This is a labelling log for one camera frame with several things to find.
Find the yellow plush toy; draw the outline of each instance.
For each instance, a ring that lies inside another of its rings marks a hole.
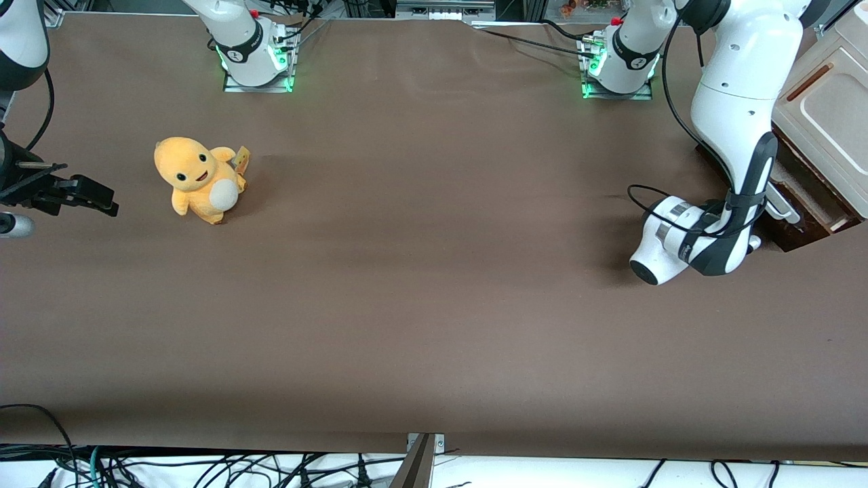
[[[157,171],[174,188],[174,211],[186,215],[191,208],[209,224],[222,223],[223,212],[247,188],[243,175],[249,160],[250,153],[243,146],[238,154],[230,148],[209,151],[186,137],[169,137],[154,150]]]

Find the connector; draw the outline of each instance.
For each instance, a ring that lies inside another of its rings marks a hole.
[[[57,468],[51,470],[51,472],[46,475],[45,479],[42,483],[39,484],[37,488],[51,488],[51,482],[54,481],[54,475],[57,474]]]
[[[362,455],[358,455],[358,481],[356,482],[357,488],[371,488],[371,483],[373,480],[370,476],[368,476],[368,470],[365,468],[365,460],[362,458]]]

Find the metal bracket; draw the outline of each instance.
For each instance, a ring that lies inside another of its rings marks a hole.
[[[799,212],[781,195],[772,182],[766,184],[766,211],[776,221],[787,221],[793,225],[802,220]]]
[[[575,41],[575,46],[581,53],[590,53],[594,57],[578,56],[579,68],[582,71],[582,97],[583,98],[606,98],[609,100],[651,100],[651,76],[654,75],[652,68],[648,74],[648,79],[645,84],[631,95],[621,95],[612,93],[603,88],[600,82],[592,76],[593,73],[599,73],[603,63],[606,61],[606,35],[602,30],[595,30],[594,34],[583,36],[582,39]]]
[[[430,488],[434,452],[437,448],[445,448],[443,434],[410,434],[407,436],[407,445],[410,451],[389,488]]]
[[[285,66],[285,68],[271,82],[258,87],[242,85],[229,75],[224,65],[223,70],[226,72],[226,81],[223,83],[223,91],[229,93],[292,92],[295,85],[295,68],[299,63],[299,46],[301,44],[301,34],[298,32],[299,28],[287,27],[282,23],[275,24],[273,36],[283,38],[284,40],[279,43],[271,41],[269,49],[273,50],[274,61]]]
[[[416,439],[422,434],[407,434],[407,452],[410,452],[413,444],[416,442]],[[435,454],[443,454],[446,452],[446,435],[445,434],[431,434],[434,436],[434,453]]]

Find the cable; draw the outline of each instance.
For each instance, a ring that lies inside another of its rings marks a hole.
[[[776,479],[778,479],[778,472],[780,472],[780,461],[772,461],[772,464],[774,465],[774,469],[772,470],[772,476],[768,479],[768,485],[766,485],[767,488],[774,488],[774,482]],[[716,470],[717,465],[722,465],[723,469],[727,471],[727,475],[729,476],[729,480],[733,483],[732,486],[726,485],[723,482],[723,480],[721,480],[717,476],[717,470]],[[711,467],[711,475],[714,478],[714,481],[716,481],[717,484],[720,485],[720,488],[739,488],[739,484],[735,481],[735,475],[733,475],[733,470],[729,469],[729,465],[727,463],[725,463],[724,461],[721,461],[719,459],[715,459],[714,461],[711,462],[710,467]]]
[[[627,187],[627,197],[629,197],[629,199],[631,201],[633,201],[633,203],[635,203],[637,207],[648,212],[649,214],[653,215],[654,217],[657,217],[658,219],[666,222],[667,224],[671,225],[672,227],[677,228],[678,230],[682,230],[682,231],[687,232],[687,233],[696,233],[696,230],[680,226],[680,225],[676,224],[675,222],[669,220],[668,218],[656,213],[654,210],[652,210],[651,208],[647,207],[646,205],[644,205],[643,203],[638,201],[636,199],[636,197],[633,196],[633,189],[634,188],[641,188],[644,190],[650,190],[650,191],[653,191],[657,194],[663,195],[664,197],[672,196],[671,194],[668,194],[665,191],[658,189],[658,188],[649,187],[648,185],[636,185],[636,184],[634,184],[634,185],[630,185]],[[702,215],[700,215],[700,218],[697,221],[702,221],[703,217],[705,217],[707,214],[712,213],[714,210],[721,208],[721,205],[724,203],[725,203],[724,201],[719,201],[717,203],[716,207],[712,206],[712,207],[706,208],[705,211],[702,213]],[[765,208],[765,206],[766,206],[766,199],[763,198],[762,203],[759,204],[759,208],[757,210],[756,215],[754,215],[750,221],[748,221],[747,223],[745,223],[744,225],[742,225],[741,227],[739,227],[737,229],[729,230],[728,227],[723,227],[721,230],[719,230],[717,232],[706,232],[703,230],[703,231],[699,232],[699,235],[700,235],[700,237],[712,237],[715,239],[726,239],[727,237],[732,237],[732,236],[738,234],[739,232],[745,230],[746,228],[752,226],[753,224],[755,224],[762,216],[762,212],[760,210],[762,208]]]
[[[506,8],[503,9],[503,11],[500,13],[499,16],[497,16],[496,19],[494,19],[494,21],[497,22],[498,20],[502,19],[503,16],[506,15],[506,12],[510,9],[512,4],[515,2],[516,2],[516,0],[510,0],[510,2],[506,4]]]
[[[696,54],[700,57],[700,67],[705,68],[705,57],[702,55],[702,36],[696,33]]]
[[[45,75],[46,75],[46,80],[49,82],[49,86],[51,87],[52,86],[51,85],[51,78],[49,77],[49,71],[47,69],[45,70]],[[53,94],[54,90],[49,88],[49,92]],[[46,120],[50,120],[50,119],[51,119],[51,116],[49,115],[46,118]],[[66,447],[69,450],[69,456],[72,458],[72,464],[73,464],[73,466],[75,466],[76,453],[72,449],[72,441],[69,440],[69,435],[66,433],[66,430],[63,428],[63,425],[61,425],[60,422],[57,420],[57,417],[55,417],[54,414],[49,412],[49,410],[47,408],[45,408],[44,406],[40,406],[40,405],[34,405],[32,403],[10,403],[7,405],[0,405],[0,410],[6,409],[6,408],[30,408],[33,410],[38,410],[44,416],[48,417],[49,420],[51,420],[51,423],[54,424],[54,426],[60,432],[60,435],[63,436],[63,442],[66,443]],[[78,469],[75,469],[75,471],[76,471],[76,488],[79,488],[79,486],[81,484],[81,480],[79,479],[80,473],[78,472]]]
[[[717,465],[723,465],[723,469],[727,470],[727,474],[729,475],[729,479],[730,479],[730,481],[733,482],[732,486],[724,485],[723,481],[721,481],[720,478],[717,477],[717,471],[715,470]],[[711,462],[711,475],[714,478],[714,481],[716,481],[717,484],[720,485],[720,488],[739,488],[739,484],[735,482],[735,476],[733,475],[733,471],[730,470],[729,465],[727,465],[727,463],[725,463],[723,461],[715,459],[714,461]]]
[[[640,486],[639,488],[649,488],[651,486],[651,484],[654,482],[654,477],[657,476],[657,472],[660,470],[660,468],[663,467],[663,463],[665,463],[665,462],[666,462],[666,458],[661,459],[660,462],[657,463],[657,465],[654,467],[654,469],[651,470],[651,474],[648,475],[648,479],[645,480],[645,484]]]
[[[100,486],[100,480],[96,478],[96,452],[99,451],[100,447],[94,447],[94,450],[90,452],[90,482],[93,483],[94,488],[102,488]]]
[[[663,62],[661,64],[661,81],[663,84],[663,94],[666,96],[666,103],[669,106],[669,111],[672,112],[672,116],[675,117],[675,121],[678,122],[678,125],[687,132],[687,135],[690,136],[691,139],[696,141],[697,144],[700,144],[702,147],[707,147],[705,141],[702,141],[698,135],[696,135],[684,121],[681,119],[681,116],[678,115],[678,110],[675,108],[675,104],[672,102],[672,94],[669,93],[669,80],[667,77],[667,61],[669,60],[669,47],[672,45],[672,39],[675,36],[675,31],[678,29],[678,24],[681,23],[681,14],[675,17],[675,25],[672,27],[672,30],[669,31],[669,36],[666,38],[666,44],[663,46]]]
[[[501,34],[500,32],[493,32],[491,30],[485,30],[485,29],[480,29],[480,30],[486,34],[491,34],[492,36],[498,36],[498,37],[503,37],[506,39],[511,39],[513,41],[518,41],[519,43],[526,43],[526,44],[530,44],[532,46],[539,46],[539,47],[545,48],[545,49],[552,49],[555,51],[561,51],[561,52],[569,53],[569,54],[575,55],[575,56],[588,57],[588,58],[594,57],[594,55],[591,53],[580,52],[580,51],[573,50],[573,49],[559,48],[557,46],[538,43],[537,41],[530,41],[528,39],[522,39],[521,37],[510,36],[509,34]]]
[[[49,86],[49,110],[45,113],[45,120],[43,120],[42,127],[40,127],[36,132],[36,135],[33,136],[33,140],[30,141],[30,144],[25,147],[28,151],[33,149],[36,146],[36,143],[43,138],[45,129],[49,127],[49,123],[51,122],[51,116],[54,115],[54,83],[51,81],[51,74],[49,73],[48,68],[45,69],[45,82]]]
[[[832,463],[832,464],[834,464],[834,465],[846,466],[846,467],[848,467],[848,468],[868,468],[868,466],[852,465],[852,464],[850,464],[850,463],[844,463],[844,462],[841,462],[841,461],[829,461],[829,462]]]
[[[560,34],[561,36],[564,36],[564,37],[566,37],[566,38],[568,38],[568,39],[572,39],[572,40],[574,40],[574,41],[581,41],[583,37],[585,37],[585,36],[589,36],[589,35],[591,35],[591,34],[594,34],[594,32],[596,32],[596,30],[591,30],[591,31],[589,31],[589,32],[585,32],[584,34],[570,34],[570,33],[567,32],[566,30],[564,30],[563,28],[561,28],[560,25],[558,25],[558,24],[556,24],[556,23],[550,21],[550,20],[547,19],[547,18],[544,18],[543,20],[541,20],[540,23],[544,23],[544,24],[546,24],[546,25],[550,25],[550,26],[552,26],[555,30],[557,30],[558,34]]]
[[[772,477],[768,479],[768,488],[774,488],[774,480],[778,479],[778,472],[780,471],[780,462],[772,461],[774,465],[774,470],[772,471]]]

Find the plush toy tail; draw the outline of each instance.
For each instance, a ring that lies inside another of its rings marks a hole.
[[[217,158],[218,161],[230,162],[232,158],[235,157],[235,151],[230,148],[213,148],[211,149],[211,154]]]
[[[235,173],[244,176],[244,172],[247,171],[247,164],[249,162],[250,151],[248,151],[244,146],[241,146],[241,149],[238,150],[238,154],[235,155],[235,159],[233,159],[229,164],[235,168]]]

